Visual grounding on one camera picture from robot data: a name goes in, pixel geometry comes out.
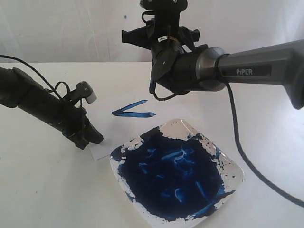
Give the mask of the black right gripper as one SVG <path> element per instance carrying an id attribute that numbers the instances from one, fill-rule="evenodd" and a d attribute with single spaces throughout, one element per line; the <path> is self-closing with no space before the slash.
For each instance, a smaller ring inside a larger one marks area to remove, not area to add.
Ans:
<path id="1" fill-rule="evenodd" d="M 180 14 L 155 14 L 153 28 L 143 26 L 131 31 L 122 30 L 122 42 L 147 50 L 151 49 L 153 66 L 151 78 L 160 80 L 171 71 L 178 55 L 175 50 L 179 46 L 195 49 L 195 42 L 199 41 L 199 30 L 190 30 L 185 26 L 179 27 Z"/>

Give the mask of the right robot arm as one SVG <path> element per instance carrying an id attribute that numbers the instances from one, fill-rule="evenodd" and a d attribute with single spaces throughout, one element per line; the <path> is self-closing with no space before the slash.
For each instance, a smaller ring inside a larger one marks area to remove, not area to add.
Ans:
<path id="1" fill-rule="evenodd" d="M 161 85 L 175 94 L 217 92 L 225 82 L 283 86 L 293 107 L 304 105 L 302 40 L 227 54 L 218 47 L 195 46 L 198 30 L 176 19 L 155 16 L 144 27 L 122 32 L 123 43 L 151 51 L 150 93 Z"/>

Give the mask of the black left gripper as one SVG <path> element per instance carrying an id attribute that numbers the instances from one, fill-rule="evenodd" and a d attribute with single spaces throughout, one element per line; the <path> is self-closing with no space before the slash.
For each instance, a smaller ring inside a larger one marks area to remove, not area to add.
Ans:
<path id="1" fill-rule="evenodd" d="M 66 104 L 54 121 L 54 127 L 81 150 L 84 150 L 89 142 L 100 144 L 104 140 L 103 135 L 89 122 L 86 114 L 86 109 Z"/>

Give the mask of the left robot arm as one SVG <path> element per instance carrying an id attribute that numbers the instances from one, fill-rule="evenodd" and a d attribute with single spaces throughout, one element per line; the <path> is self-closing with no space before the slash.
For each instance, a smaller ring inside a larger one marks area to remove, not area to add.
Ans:
<path id="1" fill-rule="evenodd" d="M 102 134 L 87 118 L 87 111 L 76 107 L 85 99 L 88 104 L 96 100 L 91 86 L 80 82 L 63 99 L 56 98 L 24 71 L 14 67 L 0 69 L 0 103 L 8 108 L 19 108 L 57 129 L 79 149 L 89 143 L 100 144 Z"/>

